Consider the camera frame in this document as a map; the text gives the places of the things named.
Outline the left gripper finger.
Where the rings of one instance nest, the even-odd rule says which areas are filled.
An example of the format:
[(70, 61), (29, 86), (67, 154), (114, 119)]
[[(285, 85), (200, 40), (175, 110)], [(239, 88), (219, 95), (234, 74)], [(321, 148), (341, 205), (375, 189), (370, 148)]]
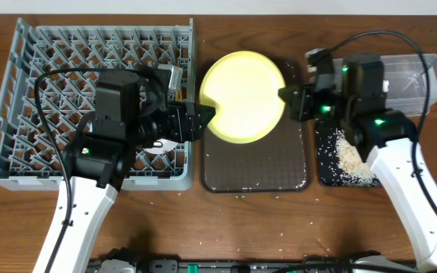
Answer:
[(215, 108), (208, 105), (194, 104), (194, 112), (196, 116), (214, 116)]
[(214, 118), (215, 112), (214, 111), (205, 111), (200, 112), (197, 115), (197, 137), (201, 139), (203, 137), (203, 134), (208, 126), (208, 124), (211, 122), (211, 120)]

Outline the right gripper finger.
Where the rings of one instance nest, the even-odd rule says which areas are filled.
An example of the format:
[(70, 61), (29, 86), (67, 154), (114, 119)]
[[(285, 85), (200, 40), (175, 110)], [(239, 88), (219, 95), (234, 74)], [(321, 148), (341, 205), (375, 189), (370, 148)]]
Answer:
[(278, 90), (280, 98), (293, 98), (298, 93), (298, 85), (286, 86)]
[(295, 112), (295, 101), (296, 96), (294, 94), (279, 94), (278, 95), (280, 99), (286, 104), (287, 109), (290, 114), (293, 114)]

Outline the pink white bowl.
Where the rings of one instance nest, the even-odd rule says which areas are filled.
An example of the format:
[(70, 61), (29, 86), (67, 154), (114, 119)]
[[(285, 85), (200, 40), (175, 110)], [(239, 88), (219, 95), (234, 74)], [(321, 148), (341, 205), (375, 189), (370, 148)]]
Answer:
[(177, 147), (177, 145), (178, 143), (174, 141), (167, 140), (167, 139), (159, 139), (153, 143), (151, 148), (143, 148), (143, 150), (153, 155), (161, 155), (174, 150)]

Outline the yellow plate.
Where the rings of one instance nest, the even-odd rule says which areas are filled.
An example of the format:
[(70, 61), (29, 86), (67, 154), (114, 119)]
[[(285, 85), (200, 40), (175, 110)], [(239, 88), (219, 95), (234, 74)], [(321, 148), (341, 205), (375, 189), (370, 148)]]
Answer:
[(208, 128), (233, 144), (255, 142), (280, 121), (285, 80), (278, 66), (258, 52), (232, 52), (217, 60), (200, 84), (199, 100), (215, 108)]

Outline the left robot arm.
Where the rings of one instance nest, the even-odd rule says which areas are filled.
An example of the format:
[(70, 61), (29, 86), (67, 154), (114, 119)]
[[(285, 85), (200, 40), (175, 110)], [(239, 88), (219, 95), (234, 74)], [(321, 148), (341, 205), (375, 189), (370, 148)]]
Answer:
[(160, 139), (199, 140), (215, 116), (212, 106), (168, 100), (170, 70), (94, 71), (99, 75), (95, 109), (80, 119), (63, 150), (36, 102), (63, 180), (35, 272), (85, 271), (102, 223), (135, 164), (136, 149), (150, 148)]

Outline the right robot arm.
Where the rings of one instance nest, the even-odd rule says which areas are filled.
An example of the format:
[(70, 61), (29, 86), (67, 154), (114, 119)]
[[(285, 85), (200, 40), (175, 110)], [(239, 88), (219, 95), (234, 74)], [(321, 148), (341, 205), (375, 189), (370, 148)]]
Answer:
[(313, 83), (278, 91), (296, 121), (333, 121), (384, 187), (407, 232), (417, 269), (437, 272), (437, 183), (424, 161), (420, 129), (388, 108), (380, 56), (357, 53), (335, 69), (330, 50), (306, 54)]

